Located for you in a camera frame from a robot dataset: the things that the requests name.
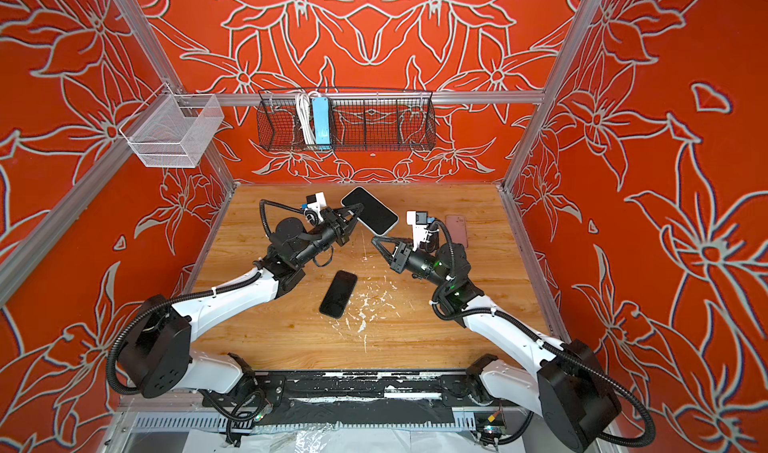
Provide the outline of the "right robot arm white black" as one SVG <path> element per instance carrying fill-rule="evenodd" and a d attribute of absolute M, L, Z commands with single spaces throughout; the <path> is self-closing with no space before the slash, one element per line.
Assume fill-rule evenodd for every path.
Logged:
<path fill-rule="evenodd" d="M 491 341 L 522 369 L 499 359 L 480 363 L 478 379 L 493 398 L 515 403 L 543 419 L 573 452 L 602 441 L 626 448 L 651 445 L 656 426 L 643 403 L 611 378 L 583 342 L 566 343 L 541 333 L 499 307 L 469 277 L 463 245 L 447 238 L 433 252 L 413 240 L 376 236 L 373 246 L 397 273 L 434 285 L 436 316 Z"/>

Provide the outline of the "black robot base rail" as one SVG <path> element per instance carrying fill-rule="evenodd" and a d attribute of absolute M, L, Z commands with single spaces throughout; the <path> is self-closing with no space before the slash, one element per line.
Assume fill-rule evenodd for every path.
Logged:
<path fill-rule="evenodd" d="M 519 409 L 455 369 L 277 370 L 258 372 L 255 380 L 261 392 L 244 409 L 268 407 L 262 425 L 452 425 L 467 414 L 461 424 L 469 427 L 499 408 Z"/>

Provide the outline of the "pink phone case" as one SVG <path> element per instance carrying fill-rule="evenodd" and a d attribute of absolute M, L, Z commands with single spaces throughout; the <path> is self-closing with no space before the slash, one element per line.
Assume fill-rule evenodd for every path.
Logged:
<path fill-rule="evenodd" d="M 466 218 L 461 215 L 447 215 L 444 223 L 451 236 L 451 241 L 467 249 L 469 247 L 469 236 Z"/>

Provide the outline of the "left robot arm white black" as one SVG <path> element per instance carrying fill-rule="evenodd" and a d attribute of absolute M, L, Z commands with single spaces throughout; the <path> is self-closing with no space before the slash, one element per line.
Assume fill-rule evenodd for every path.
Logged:
<path fill-rule="evenodd" d="M 310 210 L 261 200 L 259 215 L 269 246 L 247 273 L 197 293 L 146 300 L 109 349 L 109 387 L 123 396 L 156 398 L 178 389 L 230 394 L 243 386 L 249 371 L 242 359 L 212 357 L 192 345 L 213 327 L 291 292 L 307 264 L 349 242 L 364 207 L 321 206 L 315 222 L 306 226 Z"/>

